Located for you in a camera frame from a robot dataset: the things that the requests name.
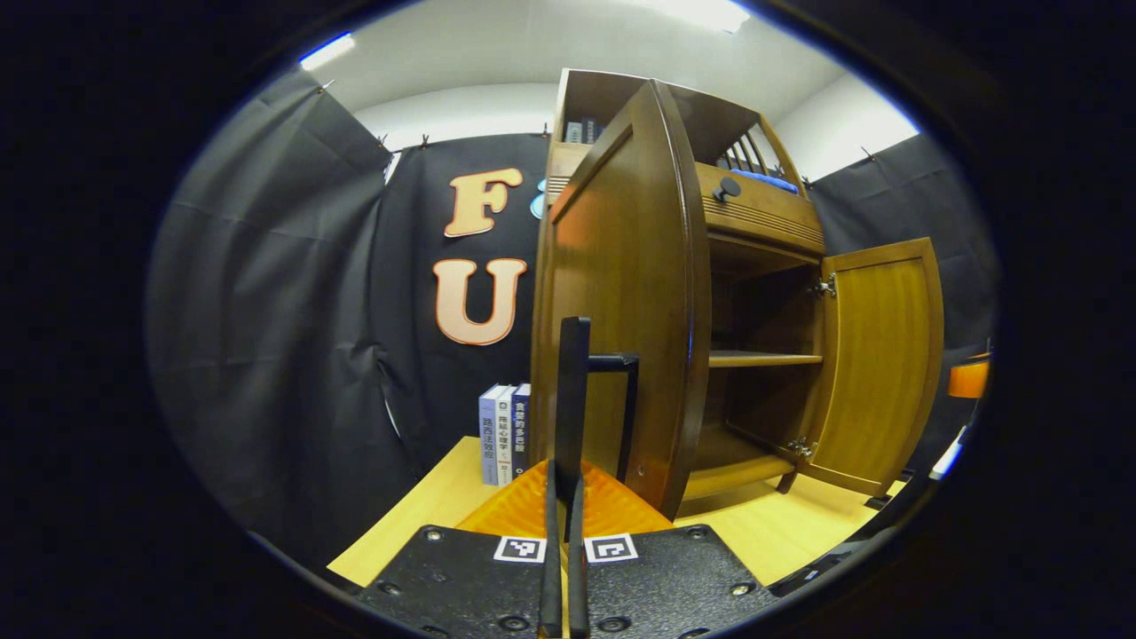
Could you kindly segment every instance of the open cabinet door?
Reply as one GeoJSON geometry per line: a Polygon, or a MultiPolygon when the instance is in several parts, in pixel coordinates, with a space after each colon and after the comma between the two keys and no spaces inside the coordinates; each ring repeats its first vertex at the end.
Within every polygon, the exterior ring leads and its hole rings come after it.
{"type": "Polygon", "coordinates": [[[943,292],[928,238],[821,262],[825,360],[799,471],[883,497],[911,457],[935,400],[943,292]]]}
{"type": "Polygon", "coordinates": [[[532,463],[550,456],[560,320],[592,321],[591,352],[635,352],[638,393],[623,441],[626,376],[591,374],[584,458],[668,517],[682,500],[709,367],[710,256],[690,142],[667,88],[648,81],[615,116],[545,216],[533,314],[532,463]]]}

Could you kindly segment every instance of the ceiling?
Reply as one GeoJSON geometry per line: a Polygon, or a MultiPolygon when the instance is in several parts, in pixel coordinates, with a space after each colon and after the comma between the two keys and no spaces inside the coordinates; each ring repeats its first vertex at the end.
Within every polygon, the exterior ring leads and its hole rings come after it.
{"type": "Polygon", "coordinates": [[[554,84],[574,67],[657,77],[777,122],[845,73],[757,17],[727,33],[626,0],[423,0],[353,39],[312,72],[352,113],[457,86],[554,84]]]}

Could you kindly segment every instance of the ceiling light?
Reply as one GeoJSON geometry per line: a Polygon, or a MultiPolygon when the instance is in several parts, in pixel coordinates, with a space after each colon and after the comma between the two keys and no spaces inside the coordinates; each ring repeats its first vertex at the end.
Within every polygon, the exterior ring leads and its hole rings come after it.
{"type": "Polygon", "coordinates": [[[354,40],[351,40],[351,34],[344,33],[301,59],[300,66],[303,67],[303,70],[311,70],[327,64],[334,58],[342,56],[343,53],[350,51],[353,47],[354,40]]]}
{"type": "Polygon", "coordinates": [[[633,5],[658,9],[686,22],[734,33],[750,19],[745,9],[729,0],[628,0],[633,5]]]}

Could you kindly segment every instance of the screw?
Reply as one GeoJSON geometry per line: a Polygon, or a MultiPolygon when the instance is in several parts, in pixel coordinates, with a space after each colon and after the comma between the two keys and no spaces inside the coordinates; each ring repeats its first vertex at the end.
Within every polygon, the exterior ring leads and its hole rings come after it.
{"type": "Polygon", "coordinates": [[[509,632],[516,632],[518,630],[525,630],[526,628],[528,628],[528,622],[520,619],[519,616],[507,616],[507,617],[501,617],[501,621],[498,622],[498,625],[508,630],[509,632]]]}
{"type": "Polygon", "coordinates": [[[620,630],[627,630],[630,625],[632,622],[627,617],[609,616],[608,619],[601,621],[596,628],[604,632],[619,632],[620,630]]]}

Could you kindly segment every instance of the light wood table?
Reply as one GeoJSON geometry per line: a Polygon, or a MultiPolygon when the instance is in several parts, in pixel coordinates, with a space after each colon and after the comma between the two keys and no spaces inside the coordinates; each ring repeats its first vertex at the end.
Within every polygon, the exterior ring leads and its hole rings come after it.
{"type": "MultiPolygon", "coordinates": [[[[426,524],[453,528],[500,487],[482,483],[481,442],[462,438],[394,508],[327,567],[359,586],[368,586],[426,524]]],[[[876,511],[864,496],[799,476],[782,495],[777,480],[730,492],[687,499],[675,525],[712,526],[758,581],[770,584],[842,543],[876,511]]],[[[895,483],[888,492],[903,487],[895,483]]]]}
{"type": "Polygon", "coordinates": [[[378,523],[327,564],[335,574],[369,586],[419,528],[454,528],[496,491],[482,483],[482,445],[463,437],[378,523]]]}

